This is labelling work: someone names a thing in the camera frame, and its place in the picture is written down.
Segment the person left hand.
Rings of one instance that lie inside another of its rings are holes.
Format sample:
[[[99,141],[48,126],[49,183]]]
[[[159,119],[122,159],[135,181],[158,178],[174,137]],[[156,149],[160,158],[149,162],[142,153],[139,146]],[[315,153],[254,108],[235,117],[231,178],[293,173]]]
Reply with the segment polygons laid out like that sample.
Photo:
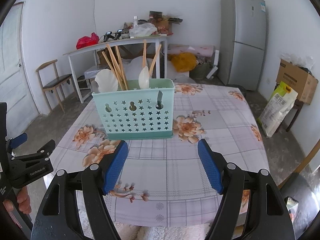
[[[26,186],[23,187],[17,194],[17,203],[18,203],[18,209],[22,213],[26,215],[31,213],[30,197],[29,197],[28,189]],[[3,205],[8,212],[12,212],[14,210],[13,203],[8,199],[6,199],[3,202]]]

